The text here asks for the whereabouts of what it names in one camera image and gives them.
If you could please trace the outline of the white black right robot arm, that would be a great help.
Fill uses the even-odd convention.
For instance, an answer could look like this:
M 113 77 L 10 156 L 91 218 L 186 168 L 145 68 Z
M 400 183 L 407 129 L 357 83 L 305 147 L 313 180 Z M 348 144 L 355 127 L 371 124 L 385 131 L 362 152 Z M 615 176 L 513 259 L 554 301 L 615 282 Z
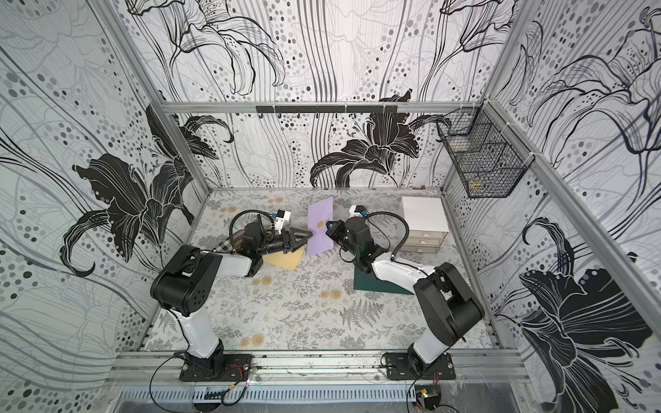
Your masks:
M 326 235 L 354 256 L 352 263 L 363 273 L 415 294 L 427 328 L 409 347 L 409 363 L 424 371 L 483 320 L 485 309 L 454 265 L 424 266 L 399 259 L 410 234 L 409 225 L 396 213 L 383 214 L 399 220 L 404 227 L 404 235 L 392 251 L 378 245 L 368 227 L 368 220 L 379 216 L 379 212 L 329 221 Z

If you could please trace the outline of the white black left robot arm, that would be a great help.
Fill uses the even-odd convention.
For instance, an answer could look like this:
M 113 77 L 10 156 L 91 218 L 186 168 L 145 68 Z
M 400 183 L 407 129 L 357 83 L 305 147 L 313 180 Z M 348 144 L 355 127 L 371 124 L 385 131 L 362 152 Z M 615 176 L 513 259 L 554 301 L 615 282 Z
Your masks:
M 256 275 L 265 256 L 295 253 L 321 233 L 319 228 L 310 231 L 290 227 L 287 215 L 258 210 L 254 213 L 256 219 L 242 231 L 230 229 L 230 251 L 184 244 L 151 284 L 151 297 L 177 319 L 187 342 L 185 354 L 194 361 L 211 361 L 223 354 L 206 308 L 216 277 Z

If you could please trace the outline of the plaid cylindrical case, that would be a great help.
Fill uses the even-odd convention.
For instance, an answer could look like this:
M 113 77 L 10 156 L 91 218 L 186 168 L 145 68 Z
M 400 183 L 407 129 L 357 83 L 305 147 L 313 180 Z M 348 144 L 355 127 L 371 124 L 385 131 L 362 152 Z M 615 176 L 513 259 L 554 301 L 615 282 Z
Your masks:
M 244 230 L 234 232 L 231 237 L 226 237 L 213 248 L 214 252 L 236 254 L 241 251 Z

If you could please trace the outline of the white mini drawer cabinet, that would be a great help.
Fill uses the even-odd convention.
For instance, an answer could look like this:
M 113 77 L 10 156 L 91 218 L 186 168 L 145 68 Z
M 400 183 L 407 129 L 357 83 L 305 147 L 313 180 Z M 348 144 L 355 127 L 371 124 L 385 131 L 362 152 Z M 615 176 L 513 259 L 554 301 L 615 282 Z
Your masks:
M 437 254 L 449 235 L 449 223 L 442 200 L 404 196 L 400 201 L 399 213 L 409 226 L 409 235 L 402 250 Z

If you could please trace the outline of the small electronics board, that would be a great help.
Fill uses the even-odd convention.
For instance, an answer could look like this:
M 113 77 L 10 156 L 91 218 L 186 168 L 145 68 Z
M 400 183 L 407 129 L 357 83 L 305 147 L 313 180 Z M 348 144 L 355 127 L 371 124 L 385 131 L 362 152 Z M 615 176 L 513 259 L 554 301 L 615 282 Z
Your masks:
M 414 396 L 416 406 L 423 411 L 434 411 L 442 404 L 442 396 L 434 386 L 416 386 Z

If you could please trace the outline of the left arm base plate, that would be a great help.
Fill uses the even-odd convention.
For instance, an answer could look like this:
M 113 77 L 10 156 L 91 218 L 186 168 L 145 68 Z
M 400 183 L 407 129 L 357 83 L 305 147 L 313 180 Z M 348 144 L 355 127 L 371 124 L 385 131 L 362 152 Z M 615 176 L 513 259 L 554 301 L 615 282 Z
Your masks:
M 184 354 L 184 365 L 179 375 L 182 382 L 243 382 L 248 379 L 252 354 L 216 354 L 201 359 Z

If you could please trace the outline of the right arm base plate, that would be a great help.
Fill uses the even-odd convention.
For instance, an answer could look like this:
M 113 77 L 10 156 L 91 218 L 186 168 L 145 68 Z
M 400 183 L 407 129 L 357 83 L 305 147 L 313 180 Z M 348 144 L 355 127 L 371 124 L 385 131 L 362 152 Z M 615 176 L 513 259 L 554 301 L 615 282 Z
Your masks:
M 423 362 L 415 352 L 387 352 L 380 364 L 392 381 L 454 380 L 456 372 L 450 354 L 441 354 L 432 363 Z

